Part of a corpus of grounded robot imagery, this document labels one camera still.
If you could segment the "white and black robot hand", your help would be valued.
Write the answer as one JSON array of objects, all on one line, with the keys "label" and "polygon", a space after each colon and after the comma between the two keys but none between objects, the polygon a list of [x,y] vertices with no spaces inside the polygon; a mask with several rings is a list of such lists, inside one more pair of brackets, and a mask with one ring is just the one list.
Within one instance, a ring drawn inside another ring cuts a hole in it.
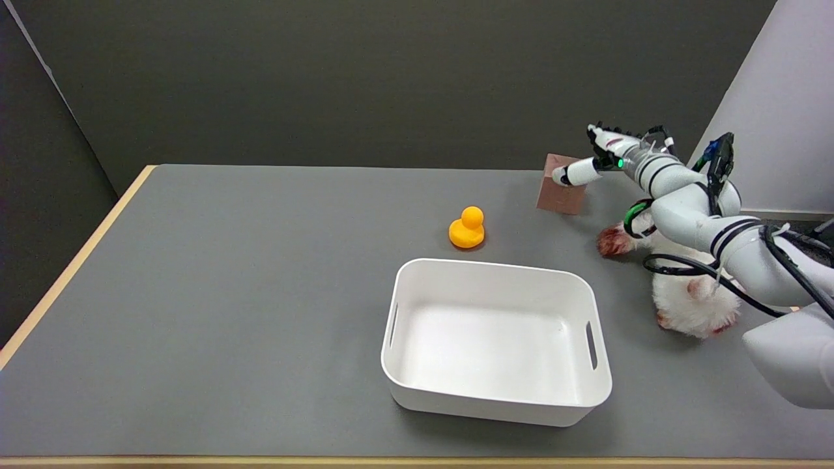
[{"label": "white and black robot hand", "polygon": [[594,154],[589,158],[554,168],[551,179],[563,187],[587,185],[602,177],[604,172],[623,169],[626,153],[638,147],[641,139],[620,128],[589,124],[586,135],[592,144]]}]

